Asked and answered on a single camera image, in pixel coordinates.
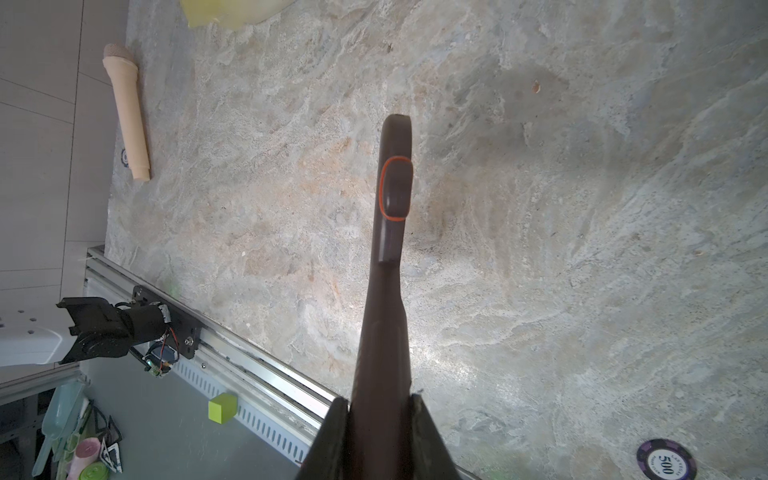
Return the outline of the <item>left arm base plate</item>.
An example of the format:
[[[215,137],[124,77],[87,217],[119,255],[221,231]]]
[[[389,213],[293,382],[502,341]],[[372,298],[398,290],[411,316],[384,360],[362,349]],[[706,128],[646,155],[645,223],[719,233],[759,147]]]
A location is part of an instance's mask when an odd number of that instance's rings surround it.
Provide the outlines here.
[[[160,304],[168,311],[167,324],[173,331],[171,337],[179,342],[177,351],[186,359],[193,359],[201,343],[203,323],[186,307],[150,289],[145,285],[133,288],[132,298],[141,305]]]

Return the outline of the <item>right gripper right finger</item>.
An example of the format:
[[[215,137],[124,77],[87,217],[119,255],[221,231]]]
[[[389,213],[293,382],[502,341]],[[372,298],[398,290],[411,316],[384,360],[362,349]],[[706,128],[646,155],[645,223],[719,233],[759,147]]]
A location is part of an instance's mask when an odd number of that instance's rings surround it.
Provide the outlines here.
[[[414,478],[419,480],[460,480],[456,465],[420,395],[411,395],[410,409]]]

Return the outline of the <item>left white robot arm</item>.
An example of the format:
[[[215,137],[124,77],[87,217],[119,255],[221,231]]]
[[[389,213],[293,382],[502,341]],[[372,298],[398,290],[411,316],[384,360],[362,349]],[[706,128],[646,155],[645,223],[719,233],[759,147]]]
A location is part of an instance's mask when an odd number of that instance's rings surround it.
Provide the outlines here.
[[[161,338],[171,323],[161,303],[116,306],[100,297],[1,309],[1,365],[69,364],[120,358]]]

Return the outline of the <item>yellow bagged trash bin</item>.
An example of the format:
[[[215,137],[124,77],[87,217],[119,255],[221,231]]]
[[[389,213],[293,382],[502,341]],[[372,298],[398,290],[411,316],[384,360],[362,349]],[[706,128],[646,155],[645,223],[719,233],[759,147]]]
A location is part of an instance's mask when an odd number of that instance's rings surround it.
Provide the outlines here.
[[[190,28],[218,24],[238,30],[256,25],[280,13],[294,0],[181,0],[180,5]]]

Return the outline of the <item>brown hand brush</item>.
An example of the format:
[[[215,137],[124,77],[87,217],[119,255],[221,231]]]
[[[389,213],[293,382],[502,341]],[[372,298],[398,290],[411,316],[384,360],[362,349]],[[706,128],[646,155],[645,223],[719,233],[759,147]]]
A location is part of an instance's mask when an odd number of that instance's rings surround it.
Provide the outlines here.
[[[414,176],[412,125],[383,122],[366,304],[347,427],[347,479],[410,479],[411,369],[400,265]]]

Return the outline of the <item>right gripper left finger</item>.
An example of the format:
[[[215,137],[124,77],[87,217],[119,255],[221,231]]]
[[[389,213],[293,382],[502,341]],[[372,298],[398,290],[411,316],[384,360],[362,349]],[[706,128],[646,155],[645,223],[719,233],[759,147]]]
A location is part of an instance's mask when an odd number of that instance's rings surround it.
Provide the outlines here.
[[[348,400],[337,397],[306,455],[296,480],[338,480],[342,478]]]

